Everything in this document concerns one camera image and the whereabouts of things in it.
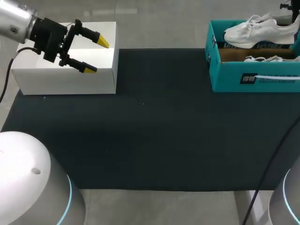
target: robotic arm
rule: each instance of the robotic arm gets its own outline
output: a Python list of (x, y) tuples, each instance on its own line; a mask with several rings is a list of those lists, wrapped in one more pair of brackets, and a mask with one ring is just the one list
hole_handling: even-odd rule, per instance
[(14, 0), (0, 0), (0, 35), (21, 44), (26, 39), (33, 41), (34, 48), (44, 52), (44, 59), (54, 62), (60, 55), (60, 66), (69, 65), (82, 73), (95, 73), (97, 68), (71, 59), (68, 51), (75, 35), (82, 35), (105, 48), (109, 47), (103, 36), (84, 28), (80, 20), (75, 20), (69, 32), (67, 27), (50, 19), (40, 19), (37, 11)]

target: shoelace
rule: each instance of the shoelace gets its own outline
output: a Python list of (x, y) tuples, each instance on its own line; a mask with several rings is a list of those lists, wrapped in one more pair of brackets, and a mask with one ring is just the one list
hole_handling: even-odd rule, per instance
[(259, 15), (253, 15), (244, 23), (244, 25), (245, 25), (244, 29), (249, 31), (248, 38), (250, 37), (252, 28), (254, 26), (256, 26), (257, 23), (260, 22), (260, 20), (261, 20), (261, 17)]
[(259, 61), (259, 62), (261, 62), (261, 61), (264, 61), (264, 60), (266, 60), (266, 58), (264, 58), (264, 57), (254, 58), (252, 56), (247, 56), (245, 61)]

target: silver robot arm segment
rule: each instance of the silver robot arm segment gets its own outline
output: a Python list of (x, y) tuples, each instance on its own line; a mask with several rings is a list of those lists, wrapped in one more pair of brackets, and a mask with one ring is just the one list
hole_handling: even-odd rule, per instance
[(0, 35), (25, 43), (36, 21), (37, 11), (13, 0), (0, 0)]

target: white sneaker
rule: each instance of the white sneaker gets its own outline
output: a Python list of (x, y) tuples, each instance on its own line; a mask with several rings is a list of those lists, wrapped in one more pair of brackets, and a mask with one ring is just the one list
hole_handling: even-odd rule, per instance
[(281, 27), (275, 19), (268, 19), (257, 23), (257, 20), (249, 20), (238, 28), (227, 29), (224, 39), (229, 44), (238, 48), (252, 48), (260, 41), (269, 41), (280, 45), (294, 44), (294, 35), (300, 26), (300, 15), (291, 25)]
[(278, 56), (273, 56), (271, 58), (258, 57), (254, 58), (252, 56), (247, 56), (244, 62), (282, 62), (283, 59)]
[(268, 59), (265, 59), (264, 57), (254, 58), (252, 56), (247, 56), (244, 62), (300, 62), (300, 56), (298, 56), (294, 60), (285, 60), (276, 55)]
[(252, 24), (252, 23), (261, 23), (264, 22), (268, 19), (274, 19), (277, 21), (277, 24), (285, 24), (285, 25), (290, 25), (292, 24), (292, 14), (287, 12), (287, 13), (278, 13), (277, 14), (273, 14), (273, 13), (267, 13), (263, 16), (259, 16), (259, 15), (253, 15), (252, 17), (250, 17), (246, 22), (242, 22), (234, 27), (228, 28), (227, 30), (225, 30), (225, 32), (227, 31), (232, 31), (232, 30), (238, 30), (240, 28), (245, 28), (247, 26), (247, 24)]

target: white box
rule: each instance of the white box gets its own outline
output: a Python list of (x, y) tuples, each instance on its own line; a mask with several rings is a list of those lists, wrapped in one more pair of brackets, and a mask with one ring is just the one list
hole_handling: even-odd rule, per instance
[[(70, 58), (86, 62), (97, 68), (96, 73), (81, 73), (70, 66), (59, 66), (60, 58), (54, 63), (43, 59), (44, 53), (21, 52), (12, 65), (20, 89), (24, 95), (61, 95), (61, 94), (115, 94), (118, 72), (118, 32), (116, 22), (84, 22), (83, 27), (99, 32), (109, 43), (106, 49), (91, 40), (75, 36), (69, 50)], [(19, 45), (33, 47), (27, 41)]]

